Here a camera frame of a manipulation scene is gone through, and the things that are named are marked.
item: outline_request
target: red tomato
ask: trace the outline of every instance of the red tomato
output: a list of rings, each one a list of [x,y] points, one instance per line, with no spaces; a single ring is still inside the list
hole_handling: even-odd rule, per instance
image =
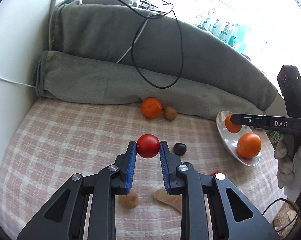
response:
[[[155,157],[159,152],[159,148],[159,140],[152,134],[144,134],[137,140],[137,152],[143,158]]]

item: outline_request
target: cord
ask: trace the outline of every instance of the cord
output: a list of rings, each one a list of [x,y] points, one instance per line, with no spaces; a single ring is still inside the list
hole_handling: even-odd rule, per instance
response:
[[[279,230],[276,230],[276,232],[278,233],[278,232],[280,232],[280,231],[282,231],[282,230],[284,230],[286,227],[288,227],[291,223],[293,223],[294,222],[294,220],[297,218],[297,214],[296,214],[296,216],[294,217],[294,219],[292,220],[292,221],[290,221],[286,226],[284,226],[283,228],[281,228],[281,229],[279,229]]]
[[[145,1],[147,1],[148,4],[149,4],[149,6],[148,6],[148,8],[149,8],[148,17],[149,17],[149,16],[150,16],[150,13],[151,13],[151,8],[150,8],[150,5],[151,5],[151,4],[150,4],[149,0],[145,0]],[[146,22],[144,23],[143,27],[141,28],[141,30],[140,30],[140,32],[139,32],[139,34],[138,34],[136,40],[134,41],[134,43],[137,42],[137,40],[139,39],[141,33],[144,31],[147,22],[148,22],[148,19],[146,20]],[[119,63],[119,62],[127,55],[127,53],[128,53],[131,49],[132,49],[132,46],[130,46],[130,48],[124,53],[124,55],[122,55],[122,57],[121,57],[116,63]]]
[[[294,204],[291,202],[291,201],[289,201],[288,199],[285,199],[285,198],[278,198],[278,199],[276,199],[276,200],[274,200],[265,210],[264,210],[264,212],[263,212],[263,214],[262,215],[264,215],[265,214],[265,212],[273,205],[273,204],[275,204],[277,201],[285,201],[287,204],[289,204],[292,208],[293,208],[293,210],[296,212],[296,216],[294,217],[294,219],[292,220],[292,221],[290,221],[286,226],[284,226],[283,228],[281,228],[281,229],[279,229],[278,231],[276,231],[276,232],[280,232],[280,231],[282,231],[282,230],[284,230],[286,227],[288,227],[291,223],[293,223],[293,221],[296,219],[296,217],[298,216],[300,219],[301,219],[301,215],[300,215],[300,213],[299,213],[299,211],[297,210],[297,208],[294,206]]]
[[[164,0],[161,0],[162,1],[162,4],[163,5],[170,5],[171,6],[171,10],[167,13],[164,13],[164,12],[161,12],[161,11],[156,11],[156,10],[153,10],[153,12],[157,12],[158,14],[152,14],[152,15],[148,15],[148,16],[144,16],[142,14],[140,14],[137,10],[134,10],[130,5],[126,4],[125,2],[121,1],[121,0],[117,0],[119,1],[120,3],[122,3],[123,5],[127,6],[130,10],[132,10],[134,13],[136,13],[137,15],[141,16],[144,18],[143,22],[140,24],[140,26],[138,27],[136,33],[135,33],[135,36],[134,36],[134,39],[132,41],[132,46],[130,47],[130,52],[131,52],[131,59],[132,59],[132,62],[133,62],[133,65],[134,67],[136,68],[137,72],[140,74],[140,76],[148,83],[150,84],[151,86],[155,87],[155,88],[158,88],[158,89],[167,89],[167,88],[170,88],[172,87],[178,80],[179,78],[181,77],[181,73],[183,71],[183,68],[184,68],[184,51],[183,51],[183,38],[182,38],[182,33],[181,33],[181,28],[180,28],[180,24],[179,24],[179,21],[176,17],[176,14],[173,10],[174,8],[174,5],[172,3],[167,3],[166,1]],[[175,19],[176,19],[176,23],[177,23],[177,26],[178,26],[178,30],[179,30],[179,34],[180,34],[180,51],[181,51],[181,67],[180,67],[180,72],[177,76],[177,78],[175,79],[175,81],[173,83],[171,83],[170,85],[168,86],[157,86],[155,84],[153,84],[152,82],[150,82],[142,73],[141,71],[139,70],[136,62],[135,62],[135,59],[134,59],[134,53],[133,53],[133,48],[134,48],[134,44],[136,43],[137,39],[140,37],[141,35],[141,32],[143,31],[143,27],[145,26],[146,22],[148,20],[155,20],[155,19],[160,19],[164,16],[166,16],[167,14],[173,12],[174,16],[175,16]]]
[[[28,84],[24,84],[24,83],[20,83],[20,82],[16,82],[16,81],[12,81],[12,80],[9,80],[9,79],[6,79],[6,78],[2,78],[2,77],[0,77],[0,80],[6,81],[6,82],[11,83],[11,84],[17,84],[17,85],[23,85],[23,86],[26,86],[26,87],[30,87],[30,88],[35,88],[34,86],[31,86],[31,85],[28,85]]]

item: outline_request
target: pink checkered tablecloth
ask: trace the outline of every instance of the pink checkered tablecloth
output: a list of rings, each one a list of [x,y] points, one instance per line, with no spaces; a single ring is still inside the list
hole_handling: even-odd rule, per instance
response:
[[[283,193],[277,188],[273,147],[265,132],[255,132],[262,139],[261,160],[256,167],[246,167],[226,152],[211,120],[183,114],[172,122],[162,116],[149,120],[141,115],[140,104],[89,105],[38,99],[13,136],[1,167],[0,224],[16,239],[72,174],[97,173],[113,164],[130,140],[145,133],[166,140],[170,147],[185,143],[183,162],[191,162],[200,173],[223,172],[262,212]],[[180,214],[152,197],[161,187],[159,155],[152,159],[137,156],[132,188],[140,203],[125,210],[116,198],[118,240],[180,239]],[[280,207],[277,203],[267,211],[269,221]]]

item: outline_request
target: metal rivet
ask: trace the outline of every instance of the metal rivet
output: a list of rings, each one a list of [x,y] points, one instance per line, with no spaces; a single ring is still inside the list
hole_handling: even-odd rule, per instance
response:
[[[117,170],[118,170],[118,167],[117,167],[116,165],[110,165],[110,166],[108,167],[108,169],[109,169],[110,171],[117,171]]]
[[[225,179],[225,175],[222,174],[222,173],[217,173],[215,176],[216,176],[216,179],[218,179],[218,180],[223,180],[223,179]]]
[[[187,170],[188,170],[188,166],[182,164],[182,165],[179,165],[179,166],[178,166],[178,169],[179,169],[180,171],[187,171]]]
[[[81,177],[82,176],[80,174],[76,173],[73,176],[71,176],[71,179],[76,181],[76,180],[79,180]]]

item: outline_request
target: kiwi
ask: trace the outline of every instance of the kiwi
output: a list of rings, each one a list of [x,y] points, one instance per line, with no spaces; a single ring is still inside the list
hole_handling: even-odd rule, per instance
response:
[[[176,118],[176,116],[177,116],[177,111],[174,108],[172,108],[171,106],[165,108],[164,117],[167,120],[172,121]]]

